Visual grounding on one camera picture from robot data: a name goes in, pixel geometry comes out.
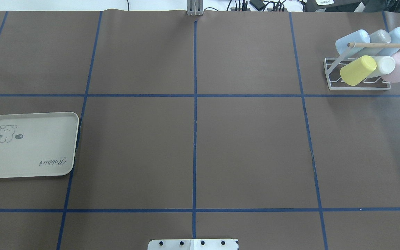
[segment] tray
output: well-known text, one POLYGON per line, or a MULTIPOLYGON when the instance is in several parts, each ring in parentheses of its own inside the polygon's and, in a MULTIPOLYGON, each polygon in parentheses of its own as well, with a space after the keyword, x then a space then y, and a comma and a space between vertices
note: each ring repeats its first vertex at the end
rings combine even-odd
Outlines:
POLYGON ((69 173, 79 120, 73 112, 0 115, 0 178, 69 173))
POLYGON ((148 250, 239 250, 238 239, 151 240, 148 250))

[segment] cable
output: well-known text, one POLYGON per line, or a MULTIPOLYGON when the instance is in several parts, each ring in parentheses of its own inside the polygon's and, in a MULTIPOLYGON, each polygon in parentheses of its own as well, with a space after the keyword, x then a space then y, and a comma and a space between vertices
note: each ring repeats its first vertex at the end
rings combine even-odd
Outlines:
POLYGON ((390 4, 391 4, 391 1, 392 0, 386 0, 385 1, 385 10, 384 11, 389 11, 389 7, 390 7, 390 4))
POLYGON ((302 4, 302 11, 305 12, 305 6, 307 3, 303 2, 303 0, 297 0, 297 1, 302 4))
POLYGON ((231 2, 232 2, 232 0, 229 0, 228 7, 226 8, 226 11, 229 10, 229 5, 231 5, 231 2))
POLYGON ((393 12, 399 11, 397 8, 398 7, 400 8, 400 0, 395 1, 394 6, 395 6, 395 8, 394 8, 393 12))
POLYGON ((216 9, 216 8, 213 8, 213 7, 207 7, 207 8, 205 8, 205 10, 207 10, 207 9, 214 9, 214 10, 216 10, 216 11, 220 11, 220 10, 218 10, 218 9, 216 9))
POLYGON ((274 1, 262 1, 262 2, 265 2, 266 3, 266 5, 265 5, 265 7, 263 8, 263 10, 262 11, 265 11, 265 9, 268 7, 268 4, 270 4, 270 3, 273 3, 273 9, 271 10, 271 11, 277 11, 277 9, 279 10, 279 11, 282 11, 282 8, 283 8, 283 10, 285 10, 285 5, 284 5, 284 2, 285 2, 286 0, 284 0, 283 2, 280 2, 280 1, 278 1, 278 2, 274 2, 274 1))

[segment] cup rack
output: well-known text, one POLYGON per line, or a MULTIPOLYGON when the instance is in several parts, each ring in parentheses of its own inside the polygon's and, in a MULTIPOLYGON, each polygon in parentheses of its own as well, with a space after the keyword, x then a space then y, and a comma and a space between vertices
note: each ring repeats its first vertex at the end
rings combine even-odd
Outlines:
POLYGON ((389 82, 382 77, 366 78, 356 86, 346 84, 340 77, 340 69, 357 58, 346 58, 351 49, 357 48, 399 48, 400 44, 377 44, 350 42, 347 48, 338 58, 326 57, 324 59, 325 76, 330 90, 390 90, 389 82))

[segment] black device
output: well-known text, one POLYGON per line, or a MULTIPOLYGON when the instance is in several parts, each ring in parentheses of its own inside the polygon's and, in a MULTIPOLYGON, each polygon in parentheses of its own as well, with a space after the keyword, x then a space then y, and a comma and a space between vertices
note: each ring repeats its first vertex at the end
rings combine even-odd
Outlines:
MULTIPOLYGON (((239 8, 237 7, 237 8, 234 8, 234 7, 231 7, 231 11, 239 11, 239 8)), ((246 10, 241 10, 240 12, 242 12, 242 11, 251 11, 251 9, 246 9, 246 10)))
POLYGON ((264 2, 262 0, 251 0, 249 3, 256 8, 256 10, 261 11, 262 9, 265 8, 264 2))
POLYGON ((285 7, 279 8, 279 9, 274 9, 274 8, 267 8, 268 11, 284 11, 284 12, 288 12, 288 9, 285 7))
POLYGON ((362 0, 362 2, 365 5, 363 12, 400 12, 400 0, 362 0))
POLYGON ((331 5, 318 5, 316 0, 308 0, 305 4, 305 10, 309 12, 314 12, 318 9, 327 9, 330 10, 331 8, 338 8, 340 9, 339 12, 353 12, 359 3, 362 0, 334 0, 334 3, 331 5), (349 5, 349 8, 343 8, 344 5, 349 5))

